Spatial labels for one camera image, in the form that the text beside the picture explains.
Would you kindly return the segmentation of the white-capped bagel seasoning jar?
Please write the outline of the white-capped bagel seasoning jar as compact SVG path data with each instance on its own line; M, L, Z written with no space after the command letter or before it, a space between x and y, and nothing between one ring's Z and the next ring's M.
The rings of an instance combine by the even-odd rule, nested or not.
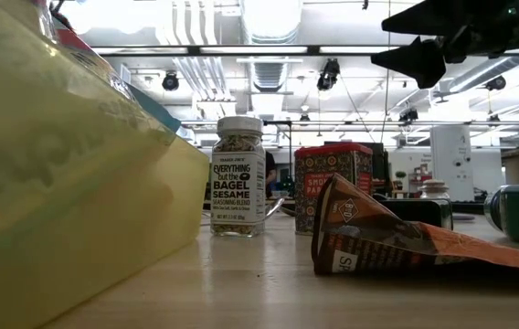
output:
M210 166L212 232L254 237L264 231L265 150L263 122L246 116L217 122Z

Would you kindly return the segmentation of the black metal frame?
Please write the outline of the black metal frame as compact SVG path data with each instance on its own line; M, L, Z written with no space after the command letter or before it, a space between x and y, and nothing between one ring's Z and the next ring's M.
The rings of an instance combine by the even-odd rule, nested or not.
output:
M95 51L104 58L235 58L240 63L248 64L294 64L302 63L307 58L343 59L367 58L374 54L376 47L337 47L337 46L128 46L96 47ZM399 116L413 112L412 108L398 110L385 107L383 118L375 120L365 113L365 108L350 100L352 109L342 119L334 120L267 120L267 124L288 126L306 131L314 126L318 132L330 128L339 133L389 133L405 135L406 139L415 134L428 132L439 126L462 125L471 129L472 137L496 135L514 132L519 137L519 105L510 110L487 114L483 119L464 119L459 114L432 114L424 118L399 120Z

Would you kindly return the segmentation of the orange brown candy packet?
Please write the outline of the orange brown candy packet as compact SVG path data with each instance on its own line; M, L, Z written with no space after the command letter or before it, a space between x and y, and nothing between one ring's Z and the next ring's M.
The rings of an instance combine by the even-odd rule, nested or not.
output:
M335 174L318 197L312 261L318 275L404 271L464 261L519 269L519 249L405 221Z

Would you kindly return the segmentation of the person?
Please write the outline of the person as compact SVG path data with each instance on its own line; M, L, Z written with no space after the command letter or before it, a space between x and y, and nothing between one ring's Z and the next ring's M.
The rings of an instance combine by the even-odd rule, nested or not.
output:
M265 152L265 192L266 198L272 197L271 184L275 182L277 178L276 162L272 153Z

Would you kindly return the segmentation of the white pillar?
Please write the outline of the white pillar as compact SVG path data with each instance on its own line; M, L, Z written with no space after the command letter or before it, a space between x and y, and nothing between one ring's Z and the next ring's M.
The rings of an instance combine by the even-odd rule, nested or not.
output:
M430 130L433 178L449 188L450 200L473 201L471 137L466 125L439 125Z

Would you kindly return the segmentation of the yellow plastic bin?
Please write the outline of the yellow plastic bin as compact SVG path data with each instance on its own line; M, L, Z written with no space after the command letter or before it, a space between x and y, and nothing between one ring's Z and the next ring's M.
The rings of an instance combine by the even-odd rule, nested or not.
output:
M197 235L207 156L0 0L0 329L44 324Z

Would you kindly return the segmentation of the dark green tin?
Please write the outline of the dark green tin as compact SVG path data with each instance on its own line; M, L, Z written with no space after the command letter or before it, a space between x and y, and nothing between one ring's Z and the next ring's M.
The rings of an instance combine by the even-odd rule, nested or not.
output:
M405 221L417 221L453 230L452 205L448 199L387 199L380 203Z

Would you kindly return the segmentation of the orange-handled metal spoon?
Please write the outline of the orange-handled metal spoon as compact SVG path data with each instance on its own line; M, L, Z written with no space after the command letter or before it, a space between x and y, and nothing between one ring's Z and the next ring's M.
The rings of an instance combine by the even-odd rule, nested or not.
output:
M281 198L274 200L269 205L267 205L264 219L265 220L270 219L276 212L279 211L279 209L284 204L284 202L285 202L285 198L281 197Z

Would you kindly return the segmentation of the red paprika tin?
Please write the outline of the red paprika tin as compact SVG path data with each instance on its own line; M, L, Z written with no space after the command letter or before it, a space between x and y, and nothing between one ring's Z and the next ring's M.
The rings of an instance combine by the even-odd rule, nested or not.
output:
M318 196L331 175L339 174L372 194L372 156L360 143L329 143L294 152L296 234L312 235Z

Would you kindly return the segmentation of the red white snack packet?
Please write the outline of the red white snack packet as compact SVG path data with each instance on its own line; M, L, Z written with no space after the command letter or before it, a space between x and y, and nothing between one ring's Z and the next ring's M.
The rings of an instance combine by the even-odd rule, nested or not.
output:
M54 0L30 1L40 7L41 17L48 25L49 36L52 39L67 48L81 66L95 73L126 99L136 101L128 84L117 71L78 36L69 20L60 12L65 0L58 0L56 5Z

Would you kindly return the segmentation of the small white-lidded jar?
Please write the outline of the small white-lidded jar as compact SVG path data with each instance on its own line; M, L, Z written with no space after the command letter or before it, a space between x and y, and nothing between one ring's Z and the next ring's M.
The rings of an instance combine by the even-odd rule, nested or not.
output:
M422 186L418 189L421 193L421 198L431 199L450 199L449 187L443 180L429 179L423 182Z

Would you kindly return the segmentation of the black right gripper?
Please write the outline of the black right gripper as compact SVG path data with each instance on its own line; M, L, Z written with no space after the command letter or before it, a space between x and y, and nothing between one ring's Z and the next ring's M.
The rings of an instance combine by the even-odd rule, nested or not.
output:
M498 58L519 49L519 0L423 0L386 18L381 28L445 36L441 48L433 39L416 37L407 46L370 57L373 64L414 79L419 89L429 89L445 74L444 59L461 63L468 56Z

